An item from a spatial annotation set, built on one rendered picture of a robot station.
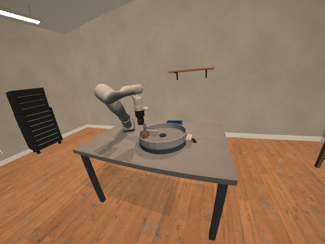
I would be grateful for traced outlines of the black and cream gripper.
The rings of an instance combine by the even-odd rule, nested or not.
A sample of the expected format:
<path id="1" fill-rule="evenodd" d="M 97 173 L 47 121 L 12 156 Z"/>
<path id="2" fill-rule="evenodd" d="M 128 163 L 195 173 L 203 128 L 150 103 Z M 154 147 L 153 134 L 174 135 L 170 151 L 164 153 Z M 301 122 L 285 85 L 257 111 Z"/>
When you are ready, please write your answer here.
<path id="1" fill-rule="evenodd" d="M 144 122 L 144 118 L 143 116 L 144 111 L 148 111 L 148 107 L 143 107 L 143 104 L 141 105 L 134 105 L 134 109 L 135 109 L 135 115 L 138 119 L 138 125 L 143 125 L 143 130 L 146 131 L 146 123 Z"/>

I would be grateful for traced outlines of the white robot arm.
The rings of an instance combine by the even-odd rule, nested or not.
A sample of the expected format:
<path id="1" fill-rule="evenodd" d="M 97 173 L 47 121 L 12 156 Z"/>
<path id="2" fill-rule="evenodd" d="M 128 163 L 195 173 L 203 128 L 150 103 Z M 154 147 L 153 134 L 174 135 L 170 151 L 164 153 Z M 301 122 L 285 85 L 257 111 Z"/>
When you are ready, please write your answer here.
<path id="1" fill-rule="evenodd" d="M 131 95 L 134 100 L 134 105 L 141 105 L 143 104 L 142 97 L 137 96 L 137 94 L 141 94 L 142 92 L 143 87 L 140 84 L 123 86 L 120 91 L 114 91 L 106 84 L 99 84 L 94 90 L 95 96 L 118 116 L 127 129 L 132 126 L 130 115 L 119 100 Z"/>

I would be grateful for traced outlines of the blue plastic tray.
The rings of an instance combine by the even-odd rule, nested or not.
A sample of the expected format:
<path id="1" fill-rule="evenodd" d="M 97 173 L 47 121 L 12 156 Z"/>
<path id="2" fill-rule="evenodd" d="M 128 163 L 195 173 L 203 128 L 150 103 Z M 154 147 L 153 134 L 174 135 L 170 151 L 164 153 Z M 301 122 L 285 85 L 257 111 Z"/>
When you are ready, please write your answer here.
<path id="1" fill-rule="evenodd" d="M 174 124 L 179 124 L 179 125 L 183 125 L 182 120 L 168 120 L 166 123 L 174 123 Z"/>

